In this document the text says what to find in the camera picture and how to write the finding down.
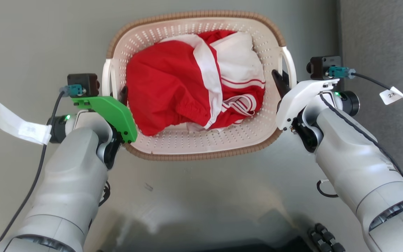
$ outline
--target red clothing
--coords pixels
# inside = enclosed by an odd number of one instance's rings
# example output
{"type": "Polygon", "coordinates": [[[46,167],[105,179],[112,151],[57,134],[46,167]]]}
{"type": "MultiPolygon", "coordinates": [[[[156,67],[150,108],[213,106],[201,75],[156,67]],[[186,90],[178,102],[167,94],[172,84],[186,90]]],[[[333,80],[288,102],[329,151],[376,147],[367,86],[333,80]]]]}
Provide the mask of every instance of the red clothing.
{"type": "Polygon", "coordinates": [[[258,79],[235,79],[243,73],[235,73],[236,53],[222,54],[225,60],[218,62],[220,51],[211,46],[218,41],[223,44],[213,45],[230,50],[225,44],[233,41],[229,36],[239,43],[243,38],[233,34],[222,30],[167,38],[131,58],[127,64],[128,103],[144,135],[188,122],[204,129],[227,127],[260,109],[263,73],[258,71],[258,79]],[[230,76],[222,75],[222,66],[230,76]]]}

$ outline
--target black cable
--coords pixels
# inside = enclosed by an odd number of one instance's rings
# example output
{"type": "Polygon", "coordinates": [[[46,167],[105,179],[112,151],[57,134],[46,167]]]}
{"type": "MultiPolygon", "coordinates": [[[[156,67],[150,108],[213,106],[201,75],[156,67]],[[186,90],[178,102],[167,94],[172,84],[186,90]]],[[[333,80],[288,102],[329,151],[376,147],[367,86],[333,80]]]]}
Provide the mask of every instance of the black cable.
{"type": "Polygon", "coordinates": [[[110,198],[112,187],[110,186],[110,183],[108,183],[108,181],[105,183],[107,184],[107,186],[105,186],[104,188],[104,199],[101,202],[99,202],[99,206],[103,205],[105,201],[107,201],[108,198],[110,198]]]}
{"type": "Polygon", "coordinates": [[[368,134],[366,134],[363,130],[361,130],[359,127],[357,127],[354,123],[349,121],[344,115],[342,115],[340,112],[338,112],[326,99],[324,99],[323,95],[320,94],[321,100],[326,104],[326,106],[329,107],[330,110],[332,110],[338,117],[342,118],[347,124],[349,124],[351,127],[353,127],[357,132],[362,134],[366,139],[368,139],[370,142],[372,142],[379,150],[388,158],[390,161],[394,164],[396,167],[397,171],[401,174],[403,177],[403,171],[400,169],[399,165],[397,162],[394,160],[394,158],[382,147],[379,145],[378,142],[376,142],[372,137],[370,137],[368,134]]]}
{"type": "Polygon", "coordinates": [[[377,84],[377,85],[379,85],[379,86],[381,86],[381,87],[383,87],[383,88],[385,88],[385,89],[390,90],[390,87],[389,87],[389,86],[387,86],[387,85],[381,83],[380,81],[376,81],[376,80],[374,80],[373,78],[370,78],[370,77],[368,77],[368,76],[366,76],[366,75],[361,75],[361,74],[359,74],[359,73],[351,73],[351,75],[354,75],[354,76],[363,78],[363,79],[365,79],[365,80],[371,81],[372,83],[375,83],[375,84],[377,84]]]}
{"type": "MultiPolygon", "coordinates": [[[[60,100],[63,96],[64,92],[61,91],[59,94],[59,97],[56,100],[56,104],[54,105],[54,109],[52,110],[52,116],[51,118],[54,118],[56,116],[57,113],[57,108],[59,107],[59,103],[60,100]]],[[[10,227],[13,225],[13,222],[15,222],[16,218],[18,217],[18,215],[20,214],[21,210],[24,208],[24,205],[26,205],[27,200],[29,200],[30,195],[32,194],[32,192],[34,191],[35,185],[37,185],[38,182],[38,178],[40,177],[40,173],[41,173],[41,169],[43,167],[43,162],[44,162],[44,156],[46,154],[46,147],[47,145],[43,145],[43,150],[41,151],[41,156],[40,156],[40,163],[38,164],[38,169],[37,169],[37,174],[35,174],[35,178],[34,181],[32,182],[32,185],[29,189],[29,192],[27,192],[26,197],[24,198],[23,202],[21,203],[20,207],[18,208],[18,210],[16,211],[16,213],[13,215],[12,219],[10,220],[10,222],[8,223],[7,227],[5,228],[4,232],[1,234],[0,236],[0,242],[4,239],[4,237],[6,236],[8,230],[10,229],[10,227]]]]}
{"type": "Polygon", "coordinates": [[[328,198],[338,198],[338,197],[339,197],[339,196],[336,195],[336,194],[327,194],[327,193],[324,193],[324,192],[321,190],[320,185],[321,185],[321,180],[318,180],[318,182],[317,182],[317,190],[321,193],[321,195],[323,195],[323,196],[325,196],[325,197],[328,197],[328,198]]]}

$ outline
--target white plastic basket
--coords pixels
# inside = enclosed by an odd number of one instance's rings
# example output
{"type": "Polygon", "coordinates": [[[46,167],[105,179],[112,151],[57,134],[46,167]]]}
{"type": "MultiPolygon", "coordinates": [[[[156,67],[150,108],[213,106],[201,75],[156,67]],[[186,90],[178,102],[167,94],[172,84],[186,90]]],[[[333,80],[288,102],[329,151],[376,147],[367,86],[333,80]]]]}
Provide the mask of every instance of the white plastic basket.
{"type": "Polygon", "coordinates": [[[296,84],[293,59],[278,28],[256,13],[237,11],[193,11],[141,19],[127,24],[113,38],[102,74],[102,95],[120,97],[126,85],[126,65],[138,51],[175,35],[198,34],[211,30],[248,32],[253,49],[261,59],[266,90],[261,110],[240,125],[217,132],[188,132],[185,125],[170,126],[155,136],[138,130],[136,142],[126,144],[128,151],[149,160],[197,160],[234,156],[261,150],[274,142],[281,131],[275,118],[280,96],[274,84],[273,69],[282,73],[283,59],[290,86],[296,84]]]}

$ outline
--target black object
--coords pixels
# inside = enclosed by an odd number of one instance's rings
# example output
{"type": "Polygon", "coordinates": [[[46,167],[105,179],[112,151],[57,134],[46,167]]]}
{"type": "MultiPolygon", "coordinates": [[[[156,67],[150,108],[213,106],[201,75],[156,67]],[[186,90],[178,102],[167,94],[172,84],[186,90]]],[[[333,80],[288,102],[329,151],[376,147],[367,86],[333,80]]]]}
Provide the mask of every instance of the black object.
{"type": "Polygon", "coordinates": [[[318,139],[311,129],[303,125],[302,120],[303,112],[304,110],[301,110],[301,112],[298,113],[298,116],[296,118],[293,118],[291,126],[301,138],[304,148],[308,152],[313,153],[315,149],[318,147],[318,139]]]}
{"type": "Polygon", "coordinates": [[[122,135],[120,132],[116,132],[115,128],[110,125],[112,130],[113,130],[113,141],[109,143],[105,147],[104,151],[104,164],[107,166],[107,169],[110,170],[113,168],[113,165],[115,164],[115,157],[116,153],[119,150],[120,145],[122,144],[122,135]]]}
{"type": "Polygon", "coordinates": [[[110,186],[110,183],[108,183],[108,180],[107,180],[107,182],[105,182],[105,184],[106,184],[106,186],[104,187],[104,199],[101,202],[99,202],[99,206],[103,205],[105,203],[105,201],[107,201],[108,198],[110,198],[110,194],[112,191],[112,187],[110,186]]]}
{"type": "Polygon", "coordinates": [[[253,244],[241,247],[209,250],[205,252],[312,252],[312,250],[301,237],[297,236],[283,247],[278,247],[276,249],[265,244],[253,244]]]}
{"type": "Polygon", "coordinates": [[[128,97],[128,88],[127,86],[124,86],[120,91],[119,101],[125,103],[127,97],[128,97]]]}
{"type": "Polygon", "coordinates": [[[375,84],[377,84],[377,85],[379,85],[379,86],[381,86],[381,87],[383,87],[383,88],[385,88],[385,89],[390,89],[389,86],[387,86],[387,85],[381,83],[380,81],[376,81],[376,80],[374,80],[373,78],[370,78],[370,77],[368,77],[368,76],[361,75],[361,74],[359,74],[359,73],[351,73],[351,75],[354,75],[354,76],[363,78],[363,79],[365,79],[365,80],[371,81],[372,83],[375,83],[375,84]]]}
{"type": "Polygon", "coordinates": [[[329,102],[324,99],[323,95],[320,94],[321,100],[326,104],[326,106],[332,110],[339,118],[342,118],[347,124],[349,124],[351,127],[353,127],[357,132],[362,134],[366,139],[368,139],[370,142],[372,142],[379,150],[394,164],[396,167],[397,171],[399,174],[403,177],[403,171],[400,169],[399,165],[397,162],[394,160],[394,158],[381,146],[379,143],[377,143],[374,139],[372,139],[366,132],[361,130],[359,127],[357,127],[354,123],[349,121],[344,115],[342,115],[340,112],[338,112],[332,105],[329,104],[329,102]]]}
{"type": "Polygon", "coordinates": [[[321,190],[320,185],[321,185],[321,180],[318,180],[318,182],[317,182],[317,190],[318,190],[318,192],[319,192],[321,195],[323,195],[323,196],[325,196],[325,197],[328,197],[328,198],[338,198],[338,197],[339,197],[339,196],[336,195],[336,194],[327,194],[327,193],[324,193],[324,192],[321,190]]]}
{"type": "Polygon", "coordinates": [[[289,85],[289,76],[288,74],[283,71],[283,74],[281,75],[278,73],[278,71],[273,70],[271,72],[271,76],[273,76],[273,80],[275,81],[276,88],[278,88],[278,93],[281,96],[281,99],[290,91],[290,85],[289,85]]]}
{"type": "Polygon", "coordinates": [[[306,70],[312,80],[328,80],[330,78],[326,76],[326,72],[329,67],[341,67],[340,56],[312,57],[306,70]]]}
{"type": "Polygon", "coordinates": [[[315,224],[315,231],[317,231],[318,233],[329,232],[329,231],[327,230],[327,228],[326,228],[325,226],[323,226],[323,224],[321,224],[321,223],[315,224]]]}
{"type": "Polygon", "coordinates": [[[360,110],[360,101],[357,95],[352,91],[343,91],[338,93],[343,103],[343,111],[352,117],[357,115],[360,110]]]}
{"type": "Polygon", "coordinates": [[[307,236],[321,252],[345,252],[344,247],[335,241],[334,235],[321,223],[307,230],[307,236]]]}
{"type": "Polygon", "coordinates": [[[335,243],[334,245],[332,245],[332,251],[333,252],[346,252],[346,249],[344,249],[344,247],[341,243],[335,243]]]}
{"type": "Polygon", "coordinates": [[[85,91],[82,96],[71,96],[75,97],[91,97],[99,95],[100,83],[97,80],[97,75],[95,73],[75,73],[68,75],[68,86],[80,84],[85,91]]]}
{"type": "MultiPolygon", "coordinates": [[[[59,103],[60,100],[62,98],[62,96],[64,95],[64,92],[60,92],[59,96],[57,97],[56,100],[56,104],[54,105],[54,109],[52,110],[52,115],[51,118],[56,117],[56,113],[57,113],[57,108],[59,107],[59,103]]],[[[38,178],[40,177],[40,173],[41,173],[41,169],[43,168],[43,162],[44,162],[44,156],[46,154],[46,147],[47,145],[43,145],[43,150],[41,150],[41,156],[40,156],[40,162],[38,164],[38,169],[37,169],[37,174],[35,174],[35,178],[34,181],[32,182],[32,185],[30,186],[29,191],[27,192],[26,197],[24,198],[23,202],[21,203],[20,207],[18,208],[18,210],[15,212],[15,214],[13,215],[12,219],[10,220],[10,222],[8,223],[7,227],[5,228],[5,230],[3,231],[3,233],[0,236],[0,242],[4,239],[4,237],[6,236],[8,230],[10,229],[10,227],[12,226],[13,222],[15,222],[16,218],[18,217],[18,215],[20,214],[21,210],[24,208],[24,205],[26,205],[27,200],[29,200],[30,195],[32,195],[32,192],[34,191],[35,185],[37,185],[38,182],[38,178]]]]}
{"type": "Polygon", "coordinates": [[[61,142],[63,142],[64,138],[66,137],[66,115],[49,118],[47,125],[52,125],[51,139],[49,140],[49,142],[53,144],[60,144],[61,142]]]}
{"type": "Polygon", "coordinates": [[[330,243],[331,240],[335,239],[335,236],[331,232],[326,231],[323,233],[323,238],[327,243],[330,243]]]}

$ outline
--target paper tag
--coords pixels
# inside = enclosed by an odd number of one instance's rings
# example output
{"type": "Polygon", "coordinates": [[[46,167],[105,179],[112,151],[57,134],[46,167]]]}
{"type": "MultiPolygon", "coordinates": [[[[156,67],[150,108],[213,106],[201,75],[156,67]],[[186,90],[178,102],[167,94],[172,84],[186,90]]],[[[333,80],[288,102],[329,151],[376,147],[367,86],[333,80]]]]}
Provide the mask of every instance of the paper tag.
{"type": "Polygon", "coordinates": [[[385,90],[379,95],[385,105],[391,104],[403,98],[403,93],[393,86],[389,90],[385,90]]]}
{"type": "Polygon", "coordinates": [[[47,145],[51,139],[51,125],[28,122],[0,103],[0,129],[20,139],[47,145]]]}

